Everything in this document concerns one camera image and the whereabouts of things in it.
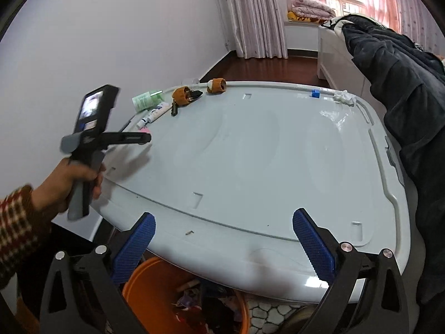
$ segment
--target hand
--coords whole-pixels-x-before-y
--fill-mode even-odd
[[[64,158],[45,181],[31,193],[31,201],[34,208],[41,212],[45,210],[65,212],[68,209],[68,195],[75,181],[93,181],[93,198],[101,195],[101,184],[104,179],[102,174],[105,166],[102,164],[99,173],[83,164],[68,164],[70,160]]]

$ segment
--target white wall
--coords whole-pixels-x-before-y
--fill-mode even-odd
[[[284,27],[288,49],[318,51],[318,25],[290,23]]]
[[[131,97],[200,78],[226,53],[216,0],[28,0],[0,42],[0,196],[51,172],[89,91],[121,88],[119,129]],[[96,220],[72,228],[88,237]]]

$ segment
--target plaid sleeve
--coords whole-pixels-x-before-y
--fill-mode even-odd
[[[31,192],[24,186],[0,201],[0,289],[50,233],[51,218],[34,209]]]

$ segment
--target brown sock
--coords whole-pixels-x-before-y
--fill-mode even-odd
[[[189,87],[178,88],[174,91],[172,97],[177,105],[188,105],[190,102],[187,100],[186,94],[190,91]]]
[[[222,93],[227,90],[227,82],[223,78],[213,79],[212,90],[207,88],[208,93]]]

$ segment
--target metal screw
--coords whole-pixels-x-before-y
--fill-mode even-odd
[[[390,249],[384,249],[383,255],[390,259],[392,257],[392,251]]]
[[[96,247],[94,252],[97,253],[98,255],[102,255],[107,252],[107,247],[105,245],[99,245]]]
[[[56,260],[62,260],[65,257],[65,253],[63,251],[59,251],[56,254]]]
[[[352,251],[352,245],[349,242],[343,242],[340,247],[345,252],[351,252]]]

